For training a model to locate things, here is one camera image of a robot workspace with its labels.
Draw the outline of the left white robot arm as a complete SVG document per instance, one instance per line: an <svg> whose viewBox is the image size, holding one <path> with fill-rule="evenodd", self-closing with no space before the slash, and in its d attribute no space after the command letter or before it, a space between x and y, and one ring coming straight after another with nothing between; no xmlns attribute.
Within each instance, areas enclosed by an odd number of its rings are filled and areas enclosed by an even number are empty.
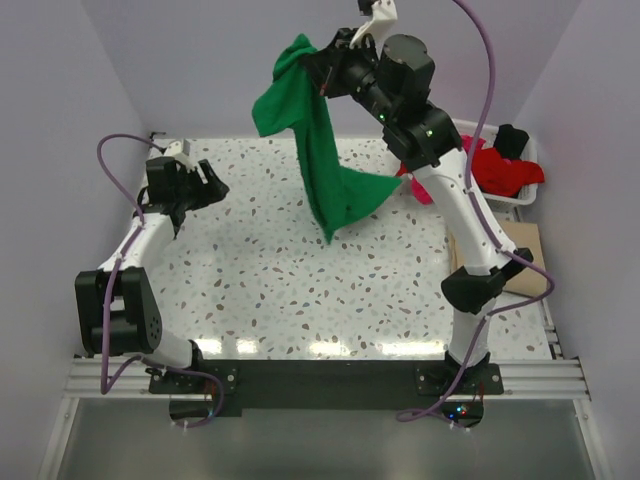
<svg viewBox="0 0 640 480"><path fill-rule="evenodd" d="M173 367L171 378L185 392L200 390L207 368L197 347L163 327L150 272L182 230L186 216L225 199L229 187L207 160L189 165L177 155L146 162L147 185L133 201L130 230L99 267L75 279L83 346L100 355L101 374L112 357L125 356Z"/></svg>

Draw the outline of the green t shirt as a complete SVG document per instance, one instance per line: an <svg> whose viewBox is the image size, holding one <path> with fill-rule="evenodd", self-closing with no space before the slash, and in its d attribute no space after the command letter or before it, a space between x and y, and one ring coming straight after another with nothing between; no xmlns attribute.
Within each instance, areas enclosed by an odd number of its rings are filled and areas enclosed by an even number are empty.
<svg viewBox="0 0 640 480"><path fill-rule="evenodd" d="M280 53L271 85L252 107L252 119L261 137L293 131L311 212L325 241L331 242L336 231L374 213L402 180L340 163L327 102L301 63L316 51L300 34Z"/></svg>

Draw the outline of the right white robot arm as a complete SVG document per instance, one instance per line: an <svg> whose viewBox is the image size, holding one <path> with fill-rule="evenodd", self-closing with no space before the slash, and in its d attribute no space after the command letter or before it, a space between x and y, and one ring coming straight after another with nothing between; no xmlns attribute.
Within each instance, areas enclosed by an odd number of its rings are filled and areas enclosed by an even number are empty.
<svg viewBox="0 0 640 480"><path fill-rule="evenodd" d="M339 30L322 50L301 60L319 93L349 96L382 127L390 152L425 188L453 234L463 264L441 283L453 308L453 333L446 357L448 386L469 392L481 380L478 364L489 358L485 325L509 280L533 259L501 228L474 179L465 176L467 153L451 117L428 97L435 62L416 37L396 34L377 47L366 35Z"/></svg>

